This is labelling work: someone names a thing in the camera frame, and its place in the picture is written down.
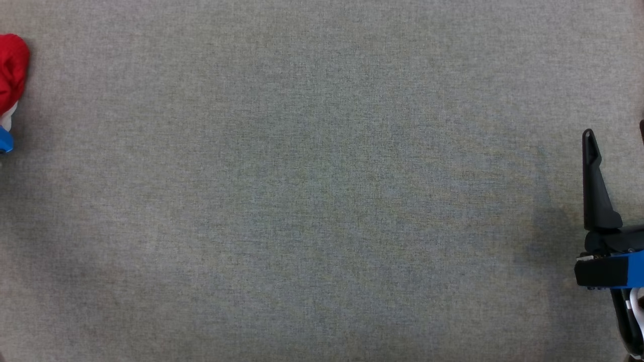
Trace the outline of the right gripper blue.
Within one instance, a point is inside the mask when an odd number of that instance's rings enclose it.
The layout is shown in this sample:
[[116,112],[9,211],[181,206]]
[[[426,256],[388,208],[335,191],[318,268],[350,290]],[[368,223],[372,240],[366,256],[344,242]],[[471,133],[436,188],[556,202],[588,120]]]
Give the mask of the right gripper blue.
[[[644,144],[644,120],[639,123]],[[577,285],[586,288],[644,288],[644,226],[623,227],[600,169],[602,154],[593,130],[582,135],[586,252],[577,257]]]

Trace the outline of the crumpled red garment, white hem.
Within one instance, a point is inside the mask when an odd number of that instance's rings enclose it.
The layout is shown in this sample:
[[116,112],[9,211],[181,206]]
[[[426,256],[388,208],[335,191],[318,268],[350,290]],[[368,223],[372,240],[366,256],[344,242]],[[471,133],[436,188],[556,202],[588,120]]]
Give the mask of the crumpled red garment, white hem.
[[12,127],[12,117],[25,91],[31,52],[16,34],[0,34],[0,126]]

